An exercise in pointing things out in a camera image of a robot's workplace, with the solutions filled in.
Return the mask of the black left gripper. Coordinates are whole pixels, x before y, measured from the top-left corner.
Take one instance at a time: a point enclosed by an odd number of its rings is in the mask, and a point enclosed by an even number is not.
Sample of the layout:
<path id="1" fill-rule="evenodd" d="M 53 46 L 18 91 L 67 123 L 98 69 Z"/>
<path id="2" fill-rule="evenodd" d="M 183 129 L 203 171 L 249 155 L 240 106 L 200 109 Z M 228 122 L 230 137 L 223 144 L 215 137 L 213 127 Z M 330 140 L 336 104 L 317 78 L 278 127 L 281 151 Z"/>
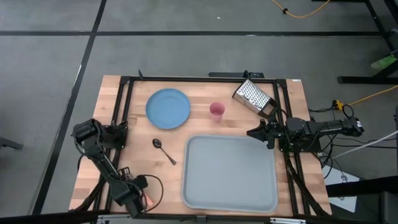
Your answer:
<path id="1" fill-rule="evenodd" d="M 145 213 L 146 205 L 142 202 L 141 191 L 147 187 L 146 179 L 112 180 L 109 185 L 111 196 L 118 205 L 129 204 L 129 214 L 132 218 Z"/>

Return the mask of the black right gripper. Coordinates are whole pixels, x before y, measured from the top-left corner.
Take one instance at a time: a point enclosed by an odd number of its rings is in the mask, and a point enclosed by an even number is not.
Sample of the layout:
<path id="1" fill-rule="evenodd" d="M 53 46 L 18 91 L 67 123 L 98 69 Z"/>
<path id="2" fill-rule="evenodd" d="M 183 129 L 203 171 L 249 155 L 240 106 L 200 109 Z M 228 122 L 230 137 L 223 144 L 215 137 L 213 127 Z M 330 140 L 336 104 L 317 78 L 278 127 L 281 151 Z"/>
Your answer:
<path id="1" fill-rule="evenodd" d="M 274 149 L 275 140 L 287 137 L 287 131 L 285 130 L 285 126 L 279 123 L 267 123 L 264 119 L 261 119 L 260 126 L 249 130 L 247 135 L 267 142 L 267 148 Z"/>

